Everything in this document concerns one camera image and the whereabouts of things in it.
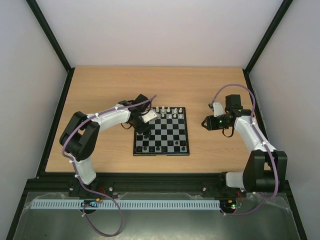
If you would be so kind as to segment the black white chess board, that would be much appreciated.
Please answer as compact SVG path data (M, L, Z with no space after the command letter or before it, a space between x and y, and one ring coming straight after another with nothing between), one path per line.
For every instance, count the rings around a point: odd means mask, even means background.
M190 145L185 107L156 106L149 132L134 132L133 156L188 156Z

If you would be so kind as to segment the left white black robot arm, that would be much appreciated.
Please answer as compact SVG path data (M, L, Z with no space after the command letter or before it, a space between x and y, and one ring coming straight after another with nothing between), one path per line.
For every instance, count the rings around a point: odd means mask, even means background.
M91 184L96 178L92 154L99 133L118 124L129 124L138 134L150 132L149 121L157 118L151 110L155 96L147 98L140 94L135 100L123 100L115 106L101 112L73 114L60 136L62 155L69 159L75 171L75 177L84 185Z

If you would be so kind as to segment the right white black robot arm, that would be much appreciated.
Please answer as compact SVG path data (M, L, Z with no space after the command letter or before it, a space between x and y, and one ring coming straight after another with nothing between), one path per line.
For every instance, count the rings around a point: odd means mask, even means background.
M229 196L236 188L248 192L281 192L285 185L288 157L278 151L263 135L253 111L244 109L239 94L225 97L225 107L219 102L210 103L213 115L201 123L208 131L238 132L248 149L249 158L243 172L225 172L218 183L218 191Z

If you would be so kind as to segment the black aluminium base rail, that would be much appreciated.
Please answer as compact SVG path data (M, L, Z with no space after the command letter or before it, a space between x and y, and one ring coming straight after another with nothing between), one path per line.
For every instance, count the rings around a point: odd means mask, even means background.
M243 189L226 185L224 173L98 173L87 188L81 187L73 173L43 173L27 180L23 192L61 192L81 199L99 193L114 198L124 193L187 193L218 199L245 196Z

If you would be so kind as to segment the right black frame post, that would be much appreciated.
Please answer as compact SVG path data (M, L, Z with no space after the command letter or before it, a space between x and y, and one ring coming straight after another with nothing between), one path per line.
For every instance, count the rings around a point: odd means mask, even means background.
M280 4L277 12L272 18L269 26L267 27L247 66L243 70L245 75L249 75L253 70L255 64L262 55L263 51L265 50L266 46L268 45L269 41L271 40L273 34L275 33L276 29L278 28L279 24L281 23L282 19L284 18L292 3L293 0L283 0Z

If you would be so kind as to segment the black frame post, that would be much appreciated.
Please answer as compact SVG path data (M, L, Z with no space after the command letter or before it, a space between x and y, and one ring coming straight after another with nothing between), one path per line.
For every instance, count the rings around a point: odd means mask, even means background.
M42 31L44 32L46 38L48 39L50 45L52 46L54 52L56 53L58 59L60 60L63 68L67 73L71 72L73 68L71 67L69 61L67 60L56 36L54 35L45 15L43 14L39 4L36 0L26 0L30 10L35 16L37 22L39 23Z
M263 51L265 50L266 46L268 45L269 41L271 40L273 34L275 33L276 29L278 28L279 24L281 23L282 19L284 18L292 3L293 0L283 0L280 4L277 12L272 18L269 26L267 27L247 66L243 70L245 75L249 75L253 70L255 64L262 55Z

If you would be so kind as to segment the left black frame post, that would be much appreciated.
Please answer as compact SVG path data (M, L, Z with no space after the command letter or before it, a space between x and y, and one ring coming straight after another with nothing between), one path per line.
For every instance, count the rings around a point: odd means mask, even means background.
M67 73L71 72L73 68L71 67L69 61L67 60L56 36L54 35L45 15L43 14L39 4L36 0L26 0L30 10L35 16L37 22L39 23L42 31L44 32L46 38L48 39L50 45L52 46L54 52L56 53L58 59L60 60L63 68Z

